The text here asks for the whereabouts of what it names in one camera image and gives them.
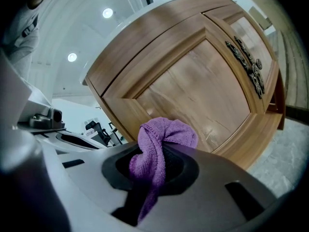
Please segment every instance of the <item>ceiling light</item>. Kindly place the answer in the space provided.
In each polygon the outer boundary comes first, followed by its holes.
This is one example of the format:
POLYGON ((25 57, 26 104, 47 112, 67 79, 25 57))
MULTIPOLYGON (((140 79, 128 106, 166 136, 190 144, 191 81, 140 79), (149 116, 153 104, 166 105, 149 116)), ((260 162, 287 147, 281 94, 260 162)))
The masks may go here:
POLYGON ((75 53, 70 53, 70 54, 68 55, 68 61, 69 61, 69 62, 74 62, 76 59, 77 59, 77 56, 76 56, 75 53))
POLYGON ((102 14, 104 18, 110 18, 112 16, 112 9, 107 8, 103 11, 102 14))

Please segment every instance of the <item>tile floor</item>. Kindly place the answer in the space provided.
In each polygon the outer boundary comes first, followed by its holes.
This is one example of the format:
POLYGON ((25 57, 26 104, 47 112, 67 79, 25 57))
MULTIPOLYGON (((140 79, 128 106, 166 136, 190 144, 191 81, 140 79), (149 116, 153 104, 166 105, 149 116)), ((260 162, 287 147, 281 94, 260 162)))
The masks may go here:
POLYGON ((309 126, 286 119, 248 172, 280 197, 298 184, 308 155, 309 126))

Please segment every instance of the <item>wooden cabinet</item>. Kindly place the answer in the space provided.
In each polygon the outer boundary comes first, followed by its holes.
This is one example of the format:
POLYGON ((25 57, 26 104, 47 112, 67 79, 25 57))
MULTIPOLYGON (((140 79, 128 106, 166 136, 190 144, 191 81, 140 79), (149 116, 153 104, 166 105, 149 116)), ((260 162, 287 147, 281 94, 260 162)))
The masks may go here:
POLYGON ((174 0, 151 10, 112 40, 85 80, 128 141, 151 118, 180 119, 197 132, 199 150, 248 168, 283 128, 274 53, 231 0, 174 0), (251 70, 258 59, 261 97, 243 64, 251 70))

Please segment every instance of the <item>purple towel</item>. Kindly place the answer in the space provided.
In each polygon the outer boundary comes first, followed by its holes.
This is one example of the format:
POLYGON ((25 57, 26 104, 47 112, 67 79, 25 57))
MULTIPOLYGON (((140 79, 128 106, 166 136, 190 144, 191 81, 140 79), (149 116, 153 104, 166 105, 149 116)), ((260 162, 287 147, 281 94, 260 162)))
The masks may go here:
POLYGON ((129 165, 133 181, 150 181, 151 187, 140 211, 140 222, 158 199, 159 190, 165 182, 165 161, 162 141, 196 148, 198 137, 187 124, 176 119, 158 117, 140 126, 138 143, 142 154, 135 155, 129 165))

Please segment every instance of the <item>cabinet handle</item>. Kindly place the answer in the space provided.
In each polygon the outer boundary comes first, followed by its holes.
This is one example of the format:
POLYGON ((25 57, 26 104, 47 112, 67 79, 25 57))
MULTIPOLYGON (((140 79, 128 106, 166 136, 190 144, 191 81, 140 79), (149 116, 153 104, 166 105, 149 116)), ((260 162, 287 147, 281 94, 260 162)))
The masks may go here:
POLYGON ((240 45, 241 50, 244 52, 244 54, 248 57, 251 67, 248 65, 247 61, 243 58, 243 56, 240 54, 239 50, 237 50, 230 42, 226 41, 226 45, 230 50, 233 52, 234 56, 237 58, 237 60, 241 63, 245 71, 247 72, 247 75, 250 77, 255 91, 259 98, 262 98, 262 94, 265 94, 265 87, 263 78, 261 76, 261 73, 259 70, 262 69, 262 62, 260 59, 256 59, 256 62, 254 61, 251 54, 248 52, 245 45, 242 43, 240 39, 235 37, 236 42, 240 45))

